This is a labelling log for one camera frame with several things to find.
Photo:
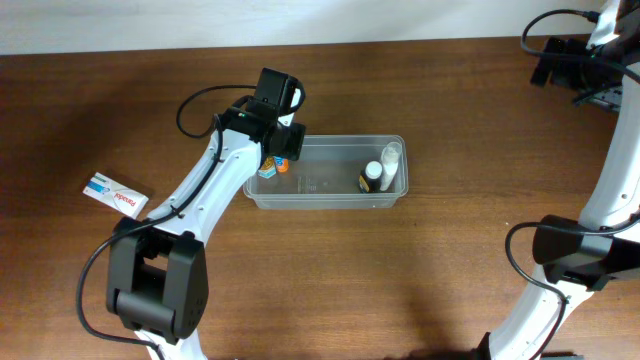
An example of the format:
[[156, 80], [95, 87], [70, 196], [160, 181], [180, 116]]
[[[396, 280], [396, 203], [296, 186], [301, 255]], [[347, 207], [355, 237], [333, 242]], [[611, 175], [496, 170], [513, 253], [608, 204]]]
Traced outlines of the white Panadol box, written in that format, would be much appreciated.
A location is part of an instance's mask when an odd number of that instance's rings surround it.
[[137, 218], [149, 200], [146, 195], [99, 172], [90, 178], [83, 193], [131, 218]]

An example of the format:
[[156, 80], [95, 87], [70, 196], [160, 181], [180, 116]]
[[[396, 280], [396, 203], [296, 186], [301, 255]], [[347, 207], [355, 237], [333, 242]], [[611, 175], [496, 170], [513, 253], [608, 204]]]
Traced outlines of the small jar gold lid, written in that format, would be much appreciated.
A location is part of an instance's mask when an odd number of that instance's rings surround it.
[[277, 174], [276, 163], [273, 157], [267, 157], [263, 165], [258, 169], [258, 176], [269, 179]]

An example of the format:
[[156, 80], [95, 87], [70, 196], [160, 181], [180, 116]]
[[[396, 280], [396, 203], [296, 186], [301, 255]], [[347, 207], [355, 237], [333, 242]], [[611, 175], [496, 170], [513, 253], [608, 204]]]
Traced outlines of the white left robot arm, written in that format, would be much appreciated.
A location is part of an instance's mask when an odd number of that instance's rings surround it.
[[171, 196], [143, 221], [122, 219], [109, 252], [106, 307], [154, 359], [201, 359], [197, 326], [209, 295], [206, 243], [238, 189], [270, 156], [297, 160], [306, 128], [295, 77], [265, 68], [252, 92], [214, 115], [208, 148]]

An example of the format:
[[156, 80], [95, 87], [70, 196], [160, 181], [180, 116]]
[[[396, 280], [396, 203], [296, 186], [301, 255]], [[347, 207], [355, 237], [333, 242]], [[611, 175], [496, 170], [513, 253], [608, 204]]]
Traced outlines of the white squeeze bottle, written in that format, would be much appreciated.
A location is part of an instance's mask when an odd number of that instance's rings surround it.
[[380, 191], [389, 189], [399, 167], [402, 156], [402, 145], [399, 142], [390, 142], [382, 151], [380, 163], [383, 168]]

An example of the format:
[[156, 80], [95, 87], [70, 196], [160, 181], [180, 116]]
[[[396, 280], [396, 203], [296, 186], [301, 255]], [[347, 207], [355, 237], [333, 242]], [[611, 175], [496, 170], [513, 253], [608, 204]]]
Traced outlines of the orange tube white cap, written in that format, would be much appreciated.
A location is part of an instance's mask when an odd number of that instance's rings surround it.
[[289, 161], [282, 157], [275, 157], [274, 163], [278, 173], [286, 173], [289, 170]]

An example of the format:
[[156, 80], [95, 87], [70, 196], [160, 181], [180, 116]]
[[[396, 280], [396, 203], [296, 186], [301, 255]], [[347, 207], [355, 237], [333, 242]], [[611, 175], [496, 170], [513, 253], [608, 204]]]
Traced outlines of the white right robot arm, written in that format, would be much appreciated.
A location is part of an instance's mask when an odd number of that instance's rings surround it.
[[[563, 15], [593, 23], [592, 33], [529, 46], [535, 25]], [[507, 318], [472, 350], [474, 359], [543, 358], [579, 306], [609, 283], [639, 276], [638, 2], [550, 10], [525, 26], [520, 46], [538, 60], [531, 84], [569, 89], [573, 105], [593, 104], [617, 118], [601, 172], [575, 218], [546, 215], [508, 230], [506, 259], [526, 286]]]

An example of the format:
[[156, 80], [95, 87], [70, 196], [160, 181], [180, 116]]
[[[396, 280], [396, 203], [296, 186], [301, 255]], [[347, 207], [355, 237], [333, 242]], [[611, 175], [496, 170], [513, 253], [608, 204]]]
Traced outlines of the dark bottle white cap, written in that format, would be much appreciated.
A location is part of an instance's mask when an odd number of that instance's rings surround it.
[[380, 190], [383, 167], [378, 161], [370, 161], [361, 171], [358, 178], [362, 193], [376, 193]]

